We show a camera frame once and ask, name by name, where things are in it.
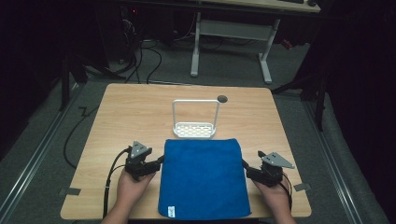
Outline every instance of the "white desk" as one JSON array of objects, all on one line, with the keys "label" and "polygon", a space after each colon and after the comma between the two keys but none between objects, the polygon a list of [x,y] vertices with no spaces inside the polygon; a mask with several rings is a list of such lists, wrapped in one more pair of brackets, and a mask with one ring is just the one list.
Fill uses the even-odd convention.
[{"label": "white desk", "polygon": [[[310,7],[306,1],[303,4],[296,4],[290,2],[283,2],[277,0],[201,0],[207,3],[231,4],[244,7],[267,7],[278,10],[292,10],[300,12],[320,12],[318,6]],[[191,76],[197,77],[199,70],[199,43],[200,35],[216,35],[232,38],[252,39],[265,42],[265,48],[259,53],[259,62],[262,67],[262,75],[265,83],[271,84],[272,79],[267,64],[267,56],[270,52],[271,46],[276,36],[276,31],[280,19],[274,21],[272,25],[262,26],[247,23],[227,22],[227,21],[210,21],[201,20],[201,13],[197,13],[196,28],[195,28],[195,44],[192,53],[191,62]]]}]

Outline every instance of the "black cable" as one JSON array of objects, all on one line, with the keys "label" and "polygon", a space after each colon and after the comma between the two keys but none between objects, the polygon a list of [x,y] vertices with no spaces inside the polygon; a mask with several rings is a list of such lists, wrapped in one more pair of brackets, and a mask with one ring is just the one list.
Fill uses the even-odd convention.
[{"label": "black cable", "polygon": [[111,178],[111,175],[113,174],[113,172],[116,169],[121,167],[121,166],[118,166],[118,167],[114,168],[114,166],[116,165],[117,160],[120,158],[120,156],[122,156],[122,154],[124,154],[125,152],[129,153],[131,150],[132,150],[132,148],[128,147],[128,148],[125,148],[122,152],[120,152],[120,154],[113,161],[113,164],[111,165],[110,171],[108,172],[106,186],[105,186],[105,195],[104,195],[104,199],[103,199],[103,218],[105,218],[105,216],[107,216],[108,192],[110,190],[110,182],[111,182],[110,178]]},{"label": "black cable", "polygon": [[161,62],[163,61],[163,56],[161,56],[161,54],[157,50],[154,50],[154,49],[147,49],[147,50],[151,50],[151,51],[155,52],[156,54],[158,54],[158,56],[160,56],[160,61],[158,62],[157,66],[148,74],[148,77],[146,79],[146,83],[149,84],[149,78],[157,70],[157,68],[161,65]]},{"label": "black cable", "polygon": [[291,192],[292,192],[291,183],[290,183],[288,177],[285,175],[285,173],[283,173],[283,176],[285,176],[285,178],[288,180],[290,190],[287,190],[286,187],[282,183],[279,183],[279,186],[282,187],[282,189],[285,190],[286,193],[288,194],[289,208],[290,208],[290,211],[291,211],[291,206],[292,206],[292,203],[293,203],[292,198],[291,198]]},{"label": "black cable", "polygon": [[83,114],[82,119],[74,126],[74,128],[72,129],[72,131],[69,133],[69,135],[67,136],[66,140],[64,141],[64,160],[67,162],[67,164],[69,164],[72,168],[74,168],[75,170],[77,169],[77,166],[75,164],[73,164],[66,155],[66,150],[67,150],[67,144],[71,138],[71,136],[73,135],[74,131],[77,129],[77,127],[79,126],[79,124],[81,124],[82,121],[84,121],[85,118],[89,117],[91,113],[93,113],[95,110],[97,110],[99,108],[99,105],[97,107],[95,107],[93,110],[91,110],[88,114]]}]

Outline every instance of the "gray carpet floor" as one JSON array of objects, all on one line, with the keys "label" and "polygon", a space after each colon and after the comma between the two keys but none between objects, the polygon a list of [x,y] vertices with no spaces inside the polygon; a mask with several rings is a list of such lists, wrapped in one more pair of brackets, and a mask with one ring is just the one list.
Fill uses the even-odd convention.
[{"label": "gray carpet floor", "polygon": [[[309,45],[284,49],[273,45],[268,57],[273,83],[263,82],[262,72],[256,54],[239,52],[237,45],[223,43],[216,49],[208,44],[201,51],[200,71],[198,77],[190,77],[192,45],[190,41],[178,42],[173,47],[156,42],[146,42],[143,49],[138,76],[134,74],[130,83],[140,81],[145,85],[146,78],[152,73],[150,83],[185,83],[194,85],[263,87],[274,89],[292,81]],[[111,68],[121,65],[113,63]],[[128,77],[130,72],[121,74]],[[33,173],[29,185],[12,208],[12,215],[7,223],[74,223],[75,220],[63,220],[60,211],[64,202],[62,190],[69,187],[75,170],[64,159],[64,146],[69,134],[82,117],[82,107],[87,111],[100,104],[106,85],[122,80],[90,75],[86,85],[79,85],[73,91],[73,101],[64,114],[64,119],[52,136],[48,151],[38,169]],[[286,91],[274,95],[276,106],[285,128],[286,135],[294,158],[299,166],[300,175],[305,183],[311,186],[307,196],[312,207],[310,217],[297,218],[298,223],[353,223],[340,200],[340,195],[332,178],[331,170],[326,164],[323,153],[323,139],[336,160],[337,167],[343,175],[350,197],[359,212],[361,220],[355,223],[388,223],[382,209],[370,191],[364,176],[351,156],[347,144],[332,113],[329,98],[326,98],[326,109],[323,117],[323,133],[318,135],[312,123],[309,108],[315,102],[301,102],[298,91]],[[29,120],[19,140],[0,163],[0,202],[7,199],[20,174],[34,155],[37,147],[51,123],[59,115],[61,102],[61,85],[58,84],[46,102],[40,106]],[[66,145],[66,154],[73,164],[78,164],[79,156],[93,124],[95,112],[85,118],[70,136]],[[272,223],[271,218],[263,221]],[[79,220],[76,223],[99,223],[100,220]]]}]

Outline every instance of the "metal rail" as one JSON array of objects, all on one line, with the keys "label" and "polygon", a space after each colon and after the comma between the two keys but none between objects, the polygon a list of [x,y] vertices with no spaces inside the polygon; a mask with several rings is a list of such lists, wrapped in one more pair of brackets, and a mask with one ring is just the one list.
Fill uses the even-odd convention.
[{"label": "metal rail", "polygon": [[73,97],[67,107],[64,110],[60,110],[56,115],[54,121],[49,126],[49,129],[45,133],[43,139],[41,140],[40,144],[35,150],[32,158],[29,160],[25,168],[23,169],[21,175],[19,176],[18,180],[16,181],[14,187],[8,194],[7,198],[3,202],[0,207],[0,223],[7,223],[9,218],[11,217],[14,209],[18,205],[23,193],[26,191],[27,187],[29,186],[30,182],[35,176],[41,162],[44,160],[47,152],[50,150],[50,144],[52,141],[53,136],[59,129],[62,121],[64,120],[67,111],[70,108],[70,105],[73,101],[78,97],[78,95],[82,91],[82,87],[78,84],[73,86],[72,91]]}]

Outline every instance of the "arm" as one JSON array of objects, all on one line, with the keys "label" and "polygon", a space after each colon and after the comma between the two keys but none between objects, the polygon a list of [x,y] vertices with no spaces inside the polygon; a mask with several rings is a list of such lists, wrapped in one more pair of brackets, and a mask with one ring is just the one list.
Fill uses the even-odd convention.
[{"label": "arm", "polygon": [[116,203],[101,223],[127,223],[134,205],[140,200],[146,187],[154,176],[155,173],[145,176],[139,182],[135,182],[125,170],[122,170],[117,186]]},{"label": "arm", "polygon": [[[295,224],[296,221],[291,216],[291,211],[289,208],[289,198],[287,192],[282,189],[279,185],[273,186],[271,188],[261,184],[259,182],[253,181],[259,191],[262,193],[264,202],[268,205],[271,210],[275,222],[277,224]],[[282,184],[284,186],[288,185],[285,177],[283,177]]]}]

